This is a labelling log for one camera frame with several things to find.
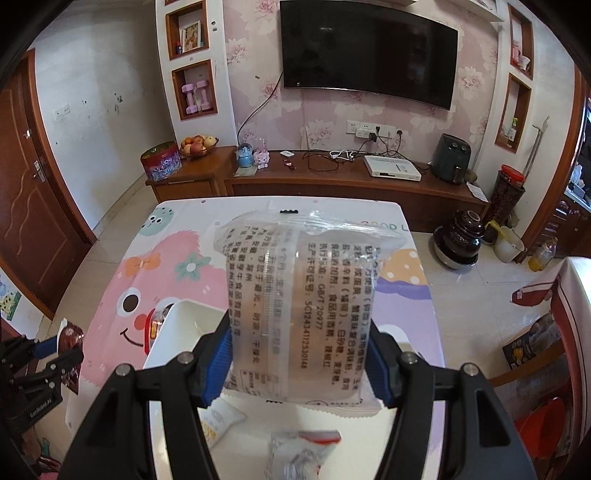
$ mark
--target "floral wallpaper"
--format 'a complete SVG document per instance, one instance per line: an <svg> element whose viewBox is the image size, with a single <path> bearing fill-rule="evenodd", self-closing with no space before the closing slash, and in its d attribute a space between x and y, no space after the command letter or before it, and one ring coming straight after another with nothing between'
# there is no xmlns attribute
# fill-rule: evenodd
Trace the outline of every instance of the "floral wallpaper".
<svg viewBox="0 0 591 480"><path fill-rule="evenodd" d="M279 0L223 0L223 9L230 90L239 128L271 94L281 74ZM412 160L430 161L444 132L469 142L474 157L491 110L498 35L489 22L448 0L419 0L406 10L459 32L451 110L388 95L283 89L280 84L243 128L241 140L253 143L263 137L272 150L358 148L362 140L345 133L347 120L357 120L402 130L400 151ZM388 143L396 147L398 140Z"/></svg>

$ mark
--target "television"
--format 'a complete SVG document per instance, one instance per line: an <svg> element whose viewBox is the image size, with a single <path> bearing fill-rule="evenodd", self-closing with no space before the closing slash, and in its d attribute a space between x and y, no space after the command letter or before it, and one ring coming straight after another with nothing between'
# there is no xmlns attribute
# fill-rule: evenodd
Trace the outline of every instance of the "television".
<svg viewBox="0 0 591 480"><path fill-rule="evenodd" d="M457 31L393 8L282 0L285 88L360 90L449 110Z"/></svg>

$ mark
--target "cartoon smile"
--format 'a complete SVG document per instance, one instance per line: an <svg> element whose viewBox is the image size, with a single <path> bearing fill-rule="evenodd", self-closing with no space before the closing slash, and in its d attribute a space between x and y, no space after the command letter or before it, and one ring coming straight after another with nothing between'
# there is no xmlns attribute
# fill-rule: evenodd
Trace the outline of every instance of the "cartoon smile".
<svg viewBox="0 0 591 480"><path fill-rule="evenodd" d="M129 338L127 336L127 328L125 330L123 330L123 332L120 333L120 335L123 335L123 337L125 338L125 340L127 340L129 343L131 343L131 345L135 345L135 346L144 346L143 343L138 343L138 342L134 342L131 338Z"/></svg>

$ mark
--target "metal screw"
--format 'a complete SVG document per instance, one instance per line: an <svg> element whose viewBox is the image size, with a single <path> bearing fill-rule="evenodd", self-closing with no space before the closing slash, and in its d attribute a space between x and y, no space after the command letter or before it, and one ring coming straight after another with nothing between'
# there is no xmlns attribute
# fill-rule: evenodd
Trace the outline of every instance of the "metal screw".
<svg viewBox="0 0 591 480"><path fill-rule="evenodd" d="M124 377L125 375L129 374L129 372L131 372L130 364L120 364L117 365L117 368L115 368L115 373L120 377Z"/></svg>
<svg viewBox="0 0 591 480"><path fill-rule="evenodd" d="M414 365L418 362L418 357L414 352L404 352L402 355L400 355L400 360L402 360L405 364Z"/></svg>
<svg viewBox="0 0 591 480"><path fill-rule="evenodd" d="M181 362L183 365L188 365L193 360L195 360L195 357L191 352L181 352L179 353L177 360Z"/></svg>
<svg viewBox="0 0 591 480"><path fill-rule="evenodd" d="M464 370L464 373L470 377L475 377L480 373L480 370L474 364L466 364L462 367L462 370Z"/></svg>

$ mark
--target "white bucket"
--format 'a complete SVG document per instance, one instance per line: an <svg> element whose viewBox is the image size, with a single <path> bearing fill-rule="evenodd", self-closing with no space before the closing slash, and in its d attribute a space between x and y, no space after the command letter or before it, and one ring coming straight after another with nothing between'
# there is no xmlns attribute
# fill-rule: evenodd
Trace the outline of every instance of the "white bucket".
<svg viewBox="0 0 591 480"><path fill-rule="evenodd" d="M505 240L501 234L496 239L495 246L493 247L496 257L503 263L509 263L518 254L525 251L525 245L513 230L509 227L501 227L503 235L508 239Z"/></svg>

